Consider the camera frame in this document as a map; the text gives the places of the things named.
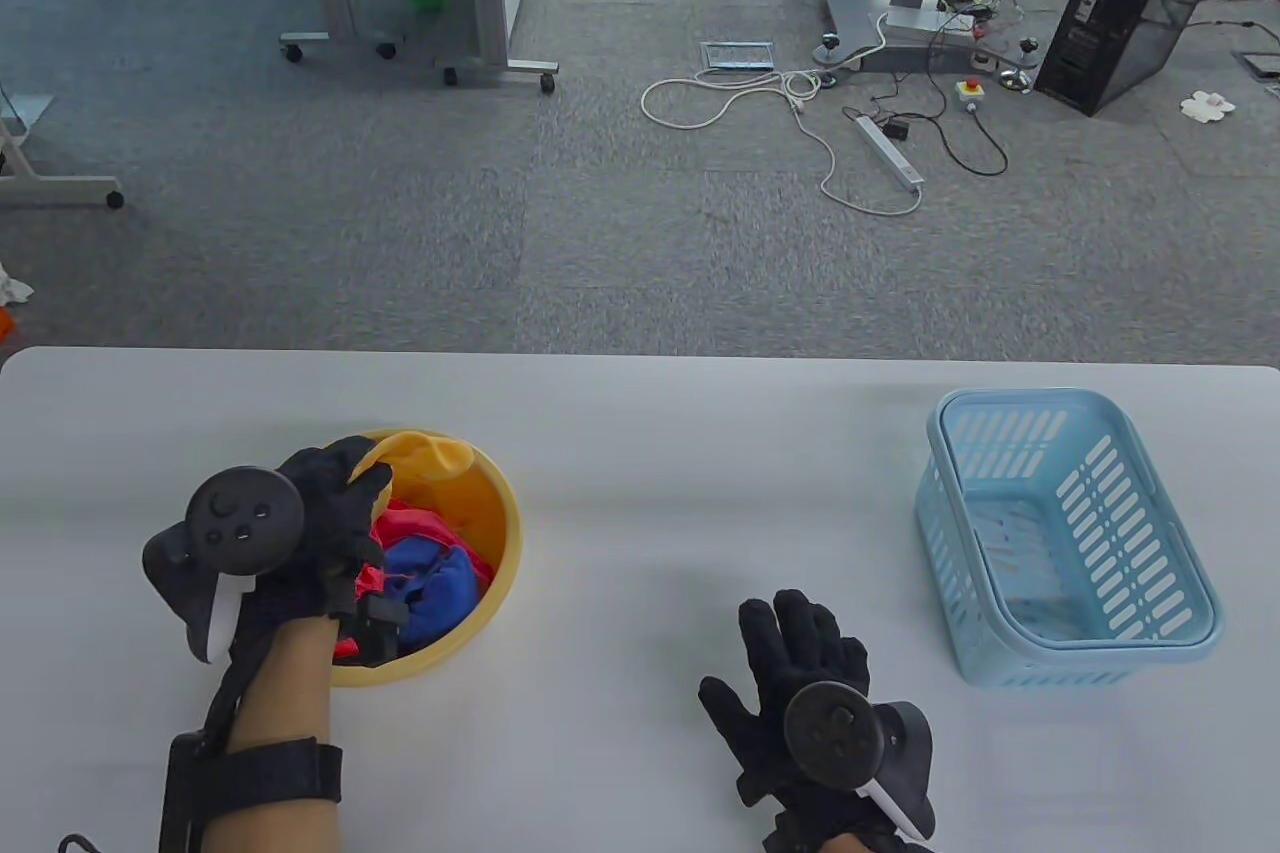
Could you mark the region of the person's left hand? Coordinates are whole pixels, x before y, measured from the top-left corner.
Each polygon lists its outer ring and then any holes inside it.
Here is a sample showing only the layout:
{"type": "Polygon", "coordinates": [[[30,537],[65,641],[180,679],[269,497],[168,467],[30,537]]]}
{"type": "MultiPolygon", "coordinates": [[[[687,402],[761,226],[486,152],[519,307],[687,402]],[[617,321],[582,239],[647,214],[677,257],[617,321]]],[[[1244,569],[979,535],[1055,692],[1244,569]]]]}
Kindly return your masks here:
{"type": "Polygon", "coordinates": [[[356,644],[389,630],[387,602],[375,599],[371,575],[385,566],[375,526],[389,505],[393,470],[372,450],[369,437],[351,435],[324,450],[300,450],[279,466],[302,501],[301,542],[243,598],[232,660],[294,620],[332,619],[340,640],[356,644]]]}

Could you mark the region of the person's right hand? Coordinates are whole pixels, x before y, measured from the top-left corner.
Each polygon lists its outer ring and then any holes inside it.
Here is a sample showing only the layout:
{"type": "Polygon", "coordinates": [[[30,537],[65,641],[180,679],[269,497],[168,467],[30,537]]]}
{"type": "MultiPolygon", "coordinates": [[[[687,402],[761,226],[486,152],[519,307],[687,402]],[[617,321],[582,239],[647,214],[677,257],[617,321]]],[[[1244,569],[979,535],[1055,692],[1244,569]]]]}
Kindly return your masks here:
{"type": "Polygon", "coordinates": [[[870,699],[864,644],[803,592],[748,599],[739,629],[756,710],[717,676],[698,697],[739,762],[746,807],[780,804],[767,852],[924,852],[933,735],[914,703],[870,699]]]}

